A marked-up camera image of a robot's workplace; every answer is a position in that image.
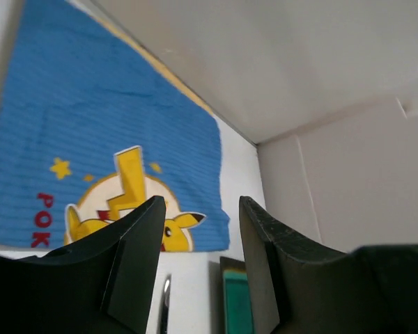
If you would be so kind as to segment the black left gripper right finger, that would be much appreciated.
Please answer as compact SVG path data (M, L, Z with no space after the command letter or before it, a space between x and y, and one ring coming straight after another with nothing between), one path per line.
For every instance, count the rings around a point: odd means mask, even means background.
M239 200L257 333L418 333L418 244L342 253Z

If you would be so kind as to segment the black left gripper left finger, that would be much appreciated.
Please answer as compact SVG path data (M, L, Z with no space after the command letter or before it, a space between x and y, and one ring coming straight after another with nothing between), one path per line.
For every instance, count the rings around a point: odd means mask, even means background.
M0 256L0 333L145 333L165 213L153 196L43 257Z

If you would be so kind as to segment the green square plate dark rim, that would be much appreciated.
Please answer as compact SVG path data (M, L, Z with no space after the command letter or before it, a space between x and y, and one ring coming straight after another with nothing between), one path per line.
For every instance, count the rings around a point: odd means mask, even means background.
M253 334L254 321L245 263L220 257L224 304L224 332Z

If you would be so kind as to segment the pink handled fork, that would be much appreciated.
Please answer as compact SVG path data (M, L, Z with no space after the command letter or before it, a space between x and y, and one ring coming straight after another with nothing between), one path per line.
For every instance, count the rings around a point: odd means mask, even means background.
M168 333L168 320L169 320L169 305L170 305L170 292L171 292L171 274L169 274L163 285L162 296L160 301L160 309L157 323L157 334Z

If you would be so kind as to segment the blue Pikachu placemat cloth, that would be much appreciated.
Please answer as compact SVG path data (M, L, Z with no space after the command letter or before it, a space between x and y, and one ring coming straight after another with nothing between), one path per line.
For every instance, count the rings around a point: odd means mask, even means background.
M58 248L162 196L161 249L229 247L218 124L66 1L27 1L0 105L0 244Z

